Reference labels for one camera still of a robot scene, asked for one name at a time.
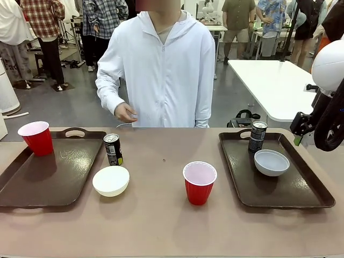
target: black pole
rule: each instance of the black pole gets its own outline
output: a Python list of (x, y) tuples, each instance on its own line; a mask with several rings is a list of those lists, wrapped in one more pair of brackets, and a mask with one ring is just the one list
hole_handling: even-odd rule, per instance
[(293, 31), (294, 31), (294, 27), (295, 27), (297, 16), (299, 14), (299, 10), (300, 10), (300, 6), (298, 4), (298, 1), (296, 0), (296, 10), (295, 10), (294, 17), (293, 17), (293, 19), (291, 21), (291, 27), (290, 27), (290, 31), (289, 31), (289, 34), (288, 34), (288, 38), (286, 39), (286, 42), (284, 44), (284, 50), (283, 50), (283, 54), (281, 56), (281, 62), (284, 62), (285, 56), (286, 56), (286, 54), (288, 52), (290, 41), (291, 41), (291, 36), (292, 36)]

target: red cup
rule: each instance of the red cup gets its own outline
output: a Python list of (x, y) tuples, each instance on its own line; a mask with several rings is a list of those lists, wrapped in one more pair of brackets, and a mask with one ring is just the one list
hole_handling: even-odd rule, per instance
[(32, 122), (22, 126), (18, 134), (37, 156), (45, 156), (54, 151), (53, 140), (47, 122)]
[(208, 163), (194, 161), (184, 167), (183, 176), (189, 202), (205, 204), (217, 178), (216, 169)]

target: red plaid shirt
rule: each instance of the red plaid shirt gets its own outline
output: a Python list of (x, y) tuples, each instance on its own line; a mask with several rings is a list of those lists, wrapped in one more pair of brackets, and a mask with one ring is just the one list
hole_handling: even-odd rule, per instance
[(65, 18), (65, 6), (59, 0), (21, 0), (23, 13), (39, 38), (60, 35), (57, 20)]

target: tray handle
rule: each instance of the tray handle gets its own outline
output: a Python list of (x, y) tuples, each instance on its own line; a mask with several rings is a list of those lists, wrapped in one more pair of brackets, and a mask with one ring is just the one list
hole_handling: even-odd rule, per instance
[[(67, 137), (66, 134), (70, 131), (80, 131), (80, 132), (83, 132), (85, 135), (84, 136), (73, 135), (73, 136)], [(92, 132), (87, 131), (80, 127), (71, 127), (60, 132), (55, 132), (55, 134), (58, 138), (88, 138), (92, 135)]]
[(244, 129), (244, 130), (241, 130), (241, 131), (238, 131), (236, 132), (236, 135), (241, 139), (241, 140), (249, 140), (249, 137), (241, 137), (241, 135), (243, 133), (246, 133), (246, 132), (250, 132), (251, 131), (251, 128), (247, 128), (247, 129)]

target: person's hand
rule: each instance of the person's hand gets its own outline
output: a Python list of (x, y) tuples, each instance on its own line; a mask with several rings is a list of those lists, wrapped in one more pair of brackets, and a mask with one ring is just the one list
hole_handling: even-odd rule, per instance
[(273, 19), (272, 18), (270, 18), (270, 17), (265, 17), (265, 18), (263, 18), (263, 20), (262, 20), (262, 22), (264, 22), (264, 23), (268, 23), (268, 24), (270, 24), (270, 23), (273, 23)]
[(136, 112), (127, 103), (119, 104), (114, 111), (114, 116), (125, 123), (133, 123), (137, 121), (136, 118), (131, 117), (132, 114), (136, 115)]
[(95, 29), (95, 31), (96, 31), (97, 33), (99, 33), (99, 27), (98, 27), (98, 25), (93, 26), (93, 28)]

